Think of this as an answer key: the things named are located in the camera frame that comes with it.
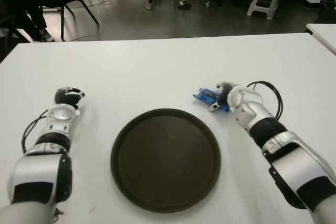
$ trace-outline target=black cable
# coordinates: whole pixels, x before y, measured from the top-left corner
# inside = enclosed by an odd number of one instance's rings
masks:
[[[247,87],[250,87],[253,84],[254,84],[253,89],[255,89],[257,84],[263,84],[274,92],[274,94],[276,95],[277,100],[278,100],[278,111],[277,111],[277,114],[275,115],[275,118],[277,120],[279,120],[281,115],[282,115],[283,107],[284,107],[284,103],[282,101],[282,97],[280,95],[280,92],[276,89],[276,87],[274,87],[274,85],[272,83],[269,83],[267,81],[254,81],[254,82],[251,82],[249,85],[247,85]]]
[[[33,128],[36,126],[37,122],[41,120],[42,118],[46,118],[46,116],[43,116],[45,113],[47,113],[48,110],[44,111],[37,119],[33,120],[25,129],[23,135],[22,135],[22,140],[21,140],[21,146],[22,146],[22,151],[25,154],[26,153],[26,139],[30,132],[33,130]]]

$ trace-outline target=chair leg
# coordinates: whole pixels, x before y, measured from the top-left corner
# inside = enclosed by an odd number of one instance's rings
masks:
[[[64,6],[61,7],[61,39],[64,40]]]
[[[65,5],[66,9],[69,11],[69,13],[72,14],[73,17],[75,17],[74,13],[72,12],[72,10],[69,8],[68,5]]]
[[[82,5],[84,6],[85,10],[90,14],[91,18],[93,19],[93,21],[97,24],[97,26],[99,25],[98,21],[96,20],[96,18],[94,17],[94,15],[92,14],[92,12],[90,11],[90,9],[88,8],[88,6],[84,3],[83,0],[79,0]]]
[[[5,55],[9,54],[9,42],[11,41],[13,36],[12,28],[9,29],[8,34],[5,37]]]

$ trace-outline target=floor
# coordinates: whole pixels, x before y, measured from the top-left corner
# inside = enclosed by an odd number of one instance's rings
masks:
[[[233,0],[223,0],[218,7],[205,0],[190,0],[191,10],[177,9],[179,0],[154,0],[147,10],[147,0],[84,0],[100,20],[97,27],[79,2],[71,3],[76,18],[66,11],[65,39],[124,40],[204,36],[230,36],[272,33],[299,33],[306,23],[317,18],[317,9],[306,8],[297,0],[282,0],[273,20],[266,14],[246,16],[250,1],[235,7]],[[60,41],[60,13],[45,12],[48,30]]]

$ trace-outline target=brown tray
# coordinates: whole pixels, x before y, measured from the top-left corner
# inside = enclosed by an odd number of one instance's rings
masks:
[[[218,143],[195,116],[175,109],[139,115],[119,133],[111,171],[120,191],[153,212],[178,212],[202,200],[221,167]]]

